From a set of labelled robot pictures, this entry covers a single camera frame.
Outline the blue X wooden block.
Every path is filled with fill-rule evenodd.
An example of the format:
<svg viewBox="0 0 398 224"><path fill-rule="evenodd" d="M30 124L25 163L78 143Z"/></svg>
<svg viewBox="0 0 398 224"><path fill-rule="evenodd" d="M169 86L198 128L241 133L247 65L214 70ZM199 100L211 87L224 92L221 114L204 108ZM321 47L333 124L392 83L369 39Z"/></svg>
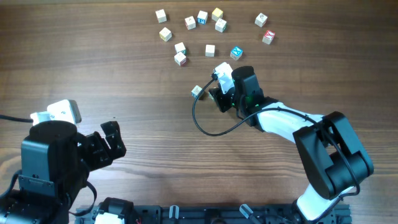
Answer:
<svg viewBox="0 0 398 224"><path fill-rule="evenodd" d="M230 57L233 58L234 60L239 60L239 58L242 56L243 50L242 48L235 46L230 53Z"/></svg>

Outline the wooden block blue Y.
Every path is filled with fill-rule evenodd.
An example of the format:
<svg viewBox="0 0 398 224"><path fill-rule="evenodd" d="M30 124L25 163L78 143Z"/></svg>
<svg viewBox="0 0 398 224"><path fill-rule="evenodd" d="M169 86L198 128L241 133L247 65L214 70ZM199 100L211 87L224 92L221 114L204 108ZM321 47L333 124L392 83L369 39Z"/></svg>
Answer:
<svg viewBox="0 0 398 224"><path fill-rule="evenodd" d="M196 85L192 91L191 94L194 98L198 98L199 100L203 98L204 92L201 92L202 88L198 85Z"/></svg>

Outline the plain wooden block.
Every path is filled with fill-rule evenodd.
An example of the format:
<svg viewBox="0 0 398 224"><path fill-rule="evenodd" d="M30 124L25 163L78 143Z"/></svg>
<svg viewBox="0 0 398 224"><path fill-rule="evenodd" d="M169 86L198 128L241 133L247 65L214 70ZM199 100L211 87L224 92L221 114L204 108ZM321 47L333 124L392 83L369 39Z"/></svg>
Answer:
<svg viewBox="0 0 398 224"><path fill-rule="evenodd" d="M214 57L215 56L215 46L214 45L206 45L205 56L206 57Z"/></svg>

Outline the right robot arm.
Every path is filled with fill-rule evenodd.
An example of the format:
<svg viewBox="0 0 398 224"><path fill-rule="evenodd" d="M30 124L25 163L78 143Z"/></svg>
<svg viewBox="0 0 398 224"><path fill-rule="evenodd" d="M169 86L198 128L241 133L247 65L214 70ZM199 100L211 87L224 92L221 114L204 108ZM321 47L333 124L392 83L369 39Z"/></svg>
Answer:
<svg viewBox="0 0 398 224"><path fill-rule="evenodd" d="M218 86L209 93L221 112L235 108L243 123L296 145L309 181L294 203L302 221L319 222L345 197L359 194L360 183L373 174L373 162L343 113L304 113L264 96L252 66L232 69L224 62L211 77Z"/></svg>

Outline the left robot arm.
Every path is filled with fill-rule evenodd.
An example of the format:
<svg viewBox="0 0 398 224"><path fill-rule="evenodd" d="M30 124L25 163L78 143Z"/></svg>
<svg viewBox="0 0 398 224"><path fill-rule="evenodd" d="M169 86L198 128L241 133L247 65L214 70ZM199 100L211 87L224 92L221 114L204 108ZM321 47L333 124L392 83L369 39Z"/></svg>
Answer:
<svg viewBox="0 0 398 224"><path fill-rule="evenodd" d="M101 124L105 133L83 135L67 121L31 127L21 144L22 167L1 194L1 223L68 223L79 191L90 172L124 157L126 147L117 121Z"/></svg>

